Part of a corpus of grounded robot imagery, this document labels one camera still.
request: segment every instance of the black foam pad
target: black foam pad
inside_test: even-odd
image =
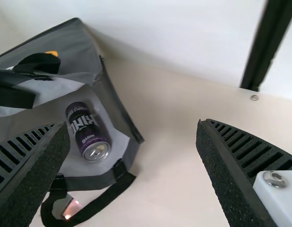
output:
[[[262,147],[255,147],[258,141]],[[230,226],[276,227],[252,185],[260,171],[291,168],[291,162],[285,163],[292,161],[292,156],[249,133],[210,119],[198,122],[196,146]]]
[[[0,191],[0,227],[28,226],[70,148],[66,123],[55,124]]]

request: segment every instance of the gray fabric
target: gray fabric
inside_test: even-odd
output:
[[[102,65],[94,42],[79,19],[40,36],[0,57],[0,70],[17,65],[33,53],[58,52],[61,65],[58,74],[48,76],[71,79],[92,85],[102,73]]]

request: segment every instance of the can lid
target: can lid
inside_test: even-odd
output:
[[[106,142],[97,142],[90,145],[83,156],[87,161],[95,162],[105,159],[108,156],[110,145]]]

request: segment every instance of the black ribbed grip surface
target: black ribbed grip surface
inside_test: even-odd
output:
[[[253,182],[259,171],[292,168],[292,156],[214,120],[198,122],[196,146],[230,226],[276,227]]]
[[[54,125],[26,131],[0,144],[0,191],[35,152]]]
[[[292,170],[292,155],[243,130],[215,120],[206,120],[250,181],[260,171]]]

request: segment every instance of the white wall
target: white wall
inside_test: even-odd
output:
[[[266,94],[292,98],[292,21],[260,87]]]
[[[0,10],[0,54],[20,44],[24,40],[24,36],[10,24]]]
[[[111,52],[239,86],[265,0],[0,0],[26,38],[81,18]]]

